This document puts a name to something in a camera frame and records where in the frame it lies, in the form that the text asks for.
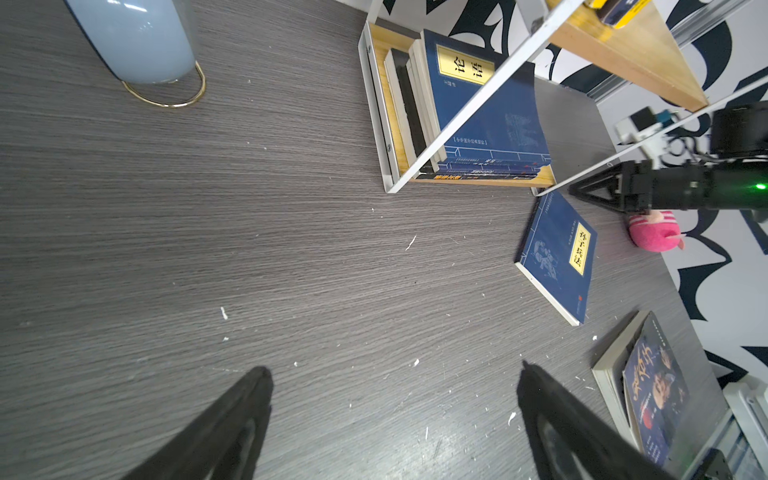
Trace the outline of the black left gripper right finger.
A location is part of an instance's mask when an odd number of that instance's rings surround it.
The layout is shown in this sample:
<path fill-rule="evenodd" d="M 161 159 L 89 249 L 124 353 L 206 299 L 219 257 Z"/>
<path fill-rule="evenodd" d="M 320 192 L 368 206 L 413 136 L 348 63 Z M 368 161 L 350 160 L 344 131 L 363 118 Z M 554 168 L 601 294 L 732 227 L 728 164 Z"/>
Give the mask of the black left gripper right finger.
<path fill-rule="evenodd" d="M 541 479 L 670 479 L 546 370 L 522 363 L 518 405 Z"/>

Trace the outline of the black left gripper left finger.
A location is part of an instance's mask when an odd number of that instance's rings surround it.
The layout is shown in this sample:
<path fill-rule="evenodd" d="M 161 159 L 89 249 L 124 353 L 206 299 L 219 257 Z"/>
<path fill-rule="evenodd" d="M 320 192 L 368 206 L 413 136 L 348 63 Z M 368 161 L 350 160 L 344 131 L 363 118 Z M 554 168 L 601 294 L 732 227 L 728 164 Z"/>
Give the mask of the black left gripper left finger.
<path fill-rule="evenodd" d="M 257 366 L 127 479 L 252 479 L 266 437 L 274 383 Z"/>

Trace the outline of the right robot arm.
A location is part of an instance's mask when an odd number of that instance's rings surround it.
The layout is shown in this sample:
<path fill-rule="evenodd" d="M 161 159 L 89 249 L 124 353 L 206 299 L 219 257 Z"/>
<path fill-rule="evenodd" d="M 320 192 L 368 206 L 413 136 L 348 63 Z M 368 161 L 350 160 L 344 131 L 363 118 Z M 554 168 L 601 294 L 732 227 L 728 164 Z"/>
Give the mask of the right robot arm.
<path fill-rule="evenodd" d="M 724 211 L 742 217 L 758 246 L 767 243 L 767 105 L 730 105 L 712 119 L 712 153 L 664 166 L 623 162 L 583 178 L 572 197 L 625 214 L 634 244 L 651 252 L 687 238 L 719 263 L 679 270 L 679 294 L 693 320 L 713 321 L 711 345 L 767 357 L 767 266 L 740 267 L 734 248 L 707 234 L 727 232 Z M 518 390 L 539 474 L 544 479 L 664 479 L 689 387 L 656 316 L 641 311 L 595 364 L 614 426 L 592 413 L 536 365 Z"/>

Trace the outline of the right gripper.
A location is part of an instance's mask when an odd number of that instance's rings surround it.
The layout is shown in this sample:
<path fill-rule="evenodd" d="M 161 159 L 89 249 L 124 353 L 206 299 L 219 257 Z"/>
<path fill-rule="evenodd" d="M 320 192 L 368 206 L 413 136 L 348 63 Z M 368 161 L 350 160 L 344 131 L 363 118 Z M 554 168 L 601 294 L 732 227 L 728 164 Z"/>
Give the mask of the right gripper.
<path fill-rule="evenodd" d="M 765 210 L 767 163 L 687 163 L 655 169 L 649 160 L 624 162 L 572 183 L 568 193 L 613 212 Z"/>

